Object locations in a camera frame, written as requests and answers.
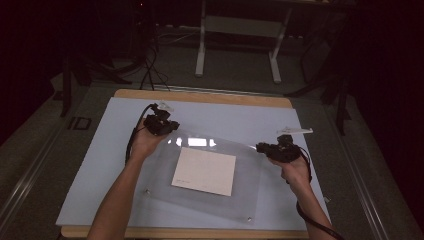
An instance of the hand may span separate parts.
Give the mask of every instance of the hand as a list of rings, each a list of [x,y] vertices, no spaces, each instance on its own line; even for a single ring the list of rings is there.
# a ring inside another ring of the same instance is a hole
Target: hand
[[[132,144],[130,159],[144,160],[152,154],[160,141],[165,139],[168,135],[155,136],[144,127],[144,119],[137,127],[139,130],[135,136]]]
[[[298,195],[301,192],[311,190],[308,163],[302,156],[290,163],[282,163],[270,158],[269,160],[272,164],[282,168],[281,177],[287,180],[294,194]]]

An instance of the floor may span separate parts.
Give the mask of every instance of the floor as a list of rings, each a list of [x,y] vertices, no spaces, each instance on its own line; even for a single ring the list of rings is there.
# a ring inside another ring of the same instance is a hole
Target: floor
[[[198,78],[194,76],[198,35],[192,30],[174,34],[160,35],[159,52],[151,71],[155,90],[282,97],[306,86],[299,64],[303,51],[299,39],[283,43],[278,56],[283,82],[276,85],[266,42],[264,46],[249,48],[223,44],[218,41],[219,35],[208,36],[214,41],[207,46],[204,75]],[[316,49],[317,56],[320,51],[323,50]],[[321,63],[319,57],[311,54],[307,60],[312,64],[307,68],[309,77],[314,66]],[[150,51],[149,61],[153,59]],[[126,60],[116,60],[117,65],[125,63]],[[55,221],[107,102],[117,89],[140,88],[145,73],[146,68],[139,68],[124,74],[122,77],[132,81],[131,85],[115,84],[95,73],[90,87],[74,82],[73,105],[66,117],[59,117],[61,102],[49,99],[3,144],[1,239],[64,239]],[[61,88],[60,81],[61,75],[52,79],[56,89]],[[151,87],[149,81],[143,85],[143,89]],[[424,239],[355,99],[348,98],[350,120],[344,122],[346,135],[341,136],[334,125],[335,104],[323,105],[321,92],[317,89],[291,100],[302,126],[314,129],[315,133],[305,138],[336,229],[346,239]],[[73,117],[91,119],[91,127],[72,128]]]

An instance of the paper sheet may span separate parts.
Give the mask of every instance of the paper sheet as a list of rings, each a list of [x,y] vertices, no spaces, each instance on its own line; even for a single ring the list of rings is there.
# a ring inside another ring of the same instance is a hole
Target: paper sheet
[[[172,185],[231,196],[236,157],[181,148]]]

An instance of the black cable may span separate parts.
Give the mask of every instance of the black cable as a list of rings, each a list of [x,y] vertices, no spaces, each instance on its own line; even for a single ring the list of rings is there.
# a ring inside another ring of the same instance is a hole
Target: black cable
[[[303,218],[303,220],[305,220],[305,222],[308,222],[309,224],[313,225],[314,227],[321,229],[322,231],[328,233],[330,236],[332,236],[333,238],[335,238],[337,240],[344,240],[344,238],[340,234],[338,234],[336,231],[334,231],[333,229],[330,229],[326,226],[323,226],[323,225],[315,222],[311,218],[309,218],[302,211],[302,208],[300,207],[299,202],[296,203],[296,209],[297,209],[297,213],[299,213],[299,215]]]
[[[152,75],[150,74],[150,70],[152,69],[153,64],[156,62],[156,51],[155,51],[153,48],[151,48],[151,47],[149,47],[149,48],[150,48],[151,50],[153,50],[153,61],[151,62],[150,66],[149,66],[149,64],[148,64],[148,63],[147,63],[147,61],[146,61],[147,72],[144,74],[143,79],[141,80],[140,90],[142,90],[142,89],[143,89],[144,81],[146,80],[146,77],[147,77],[147,76],[149,76],[150,84],[151,84],[151,86],[152,86],[152,90],[154,91],[154,90],[155,90],[155,88],[154,88],[154,86],[153,86],[153,82],[152,82]]]
[[[310,182],[310,181],[312,181],[311,160],[310,160],[308,152],[301,147],[299,147],[299,148],[302,150],[300,154],[302,155],[303,159],[306,161],[307,166],[308,166],[309,182]],[[337,240],[344,240],[344,238],[340,234],[338,234],[336,231],[334,231],[334,230],[332,230],[332,229],[330,229],[330,228],[328,228],[328,227],[326,227],[326,226],[324,226],[320,223],[317,223],[314,220],[312,220],[310,217],[308,217],[302,211],[302,208],[300,207],[299,202],[296,203],[296,210],[297,210],[297,213],[299,213],[299,215],[303,218],[303,220],[305,220],[305,222],[313,225],[314,227],[316,227],[318,229],[321,229],[322,231],[328,233],[330,236],[334,237]]]
[[[143,120],[144,115],[146,114],[147,110],[149,110],[149,108],[153,107],[154,104],[149,104],[141,113],[140,118],[138,119],[137,125],[135,125],[132,133],[131,133],[131,137],[130,140],[128,141],[127,144],[127,151],[125,152],[125,164],[127,164],[128,160],[130,159],[130,155],[131,155],[131,148],[132,148],[132,144],[134,142],[134,137],[135,135],[144,129],[144,127],[138,129],[138,126],[140,125],[141,121]]]
[[[152,65],[152,68],[153,68],[153,70],[155,71],[156,76],[158,76],[158,78],[159,78],[160,82],[161,82],[163,85],[165,85],[165,87],[168,89],[168,91],[171,91],[171,89],[169,88],[168,84],[166,84],[166,82],[168,81],[169,77],[168,77],[166,74],[159,72],[159,71],[156,69],[156,67],[155,67],[154,65]],[[165,76],[165,77],[166,77],[166,80],[163,80],[163,79],[162,79],[162,77],[161,77],[159,74],[162,74],[163,76]]]

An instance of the glass sheet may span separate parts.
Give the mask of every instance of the glass sheet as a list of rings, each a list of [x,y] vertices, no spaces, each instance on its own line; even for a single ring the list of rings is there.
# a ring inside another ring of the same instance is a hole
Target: glass sheet
[[[172,186],[182,147],[236,156],[231,196]],[[253,224],[260,169],[264,162],[264,155],[257,153],[255,148],[178,130],[170,134],[158,146],[156,152],[158,154],[152,169],[153,177],[147,183],[146,189],[143,189],[143,197],[156,198],[233,221]]]

